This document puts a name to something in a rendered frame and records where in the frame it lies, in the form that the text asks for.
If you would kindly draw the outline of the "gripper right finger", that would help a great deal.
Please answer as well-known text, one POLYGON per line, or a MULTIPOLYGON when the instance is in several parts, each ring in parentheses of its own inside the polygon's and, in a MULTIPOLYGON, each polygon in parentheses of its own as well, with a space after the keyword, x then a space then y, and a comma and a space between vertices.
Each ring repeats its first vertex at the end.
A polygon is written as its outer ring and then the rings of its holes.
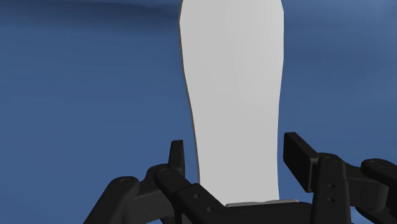
POLYGON ((356 167, 318 153, 296 132, 284 134, 283 160, 313 194, 310 224, 352 224, 352 207, 373 224, 397 224, 396 164, 370 158, 356 167))

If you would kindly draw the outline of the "white flat elongated object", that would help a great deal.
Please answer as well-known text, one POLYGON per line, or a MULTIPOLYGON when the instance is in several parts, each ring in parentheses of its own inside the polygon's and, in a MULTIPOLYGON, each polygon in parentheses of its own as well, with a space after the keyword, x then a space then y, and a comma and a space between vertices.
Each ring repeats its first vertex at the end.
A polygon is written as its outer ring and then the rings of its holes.
POLYGON ((279 198, 281 0, 182 0, 198 181, 223 204, 279 198))

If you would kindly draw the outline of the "blue bed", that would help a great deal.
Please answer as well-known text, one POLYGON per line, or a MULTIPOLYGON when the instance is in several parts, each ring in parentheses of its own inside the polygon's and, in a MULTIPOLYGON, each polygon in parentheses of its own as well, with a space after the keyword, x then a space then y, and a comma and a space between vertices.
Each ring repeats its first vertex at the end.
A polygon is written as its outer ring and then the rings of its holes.
MULTIPOLYGON (((83 224, 185 144, 181 0, 0 0, 0 224, 83 224)), ((279 133, 397 164, 397 0, 282 0, 279 133)))

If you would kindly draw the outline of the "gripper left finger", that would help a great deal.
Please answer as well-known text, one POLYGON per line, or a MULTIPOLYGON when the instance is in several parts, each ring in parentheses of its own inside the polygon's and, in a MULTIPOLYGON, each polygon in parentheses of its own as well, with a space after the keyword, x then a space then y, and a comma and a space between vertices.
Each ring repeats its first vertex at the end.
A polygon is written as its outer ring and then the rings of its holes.
POLYGON ((182 140, 171 143, 169 161, 151 167, 143 181, 112 180, 83 224, 230 224, 227 208, 200 184, 185 178, 182 140))

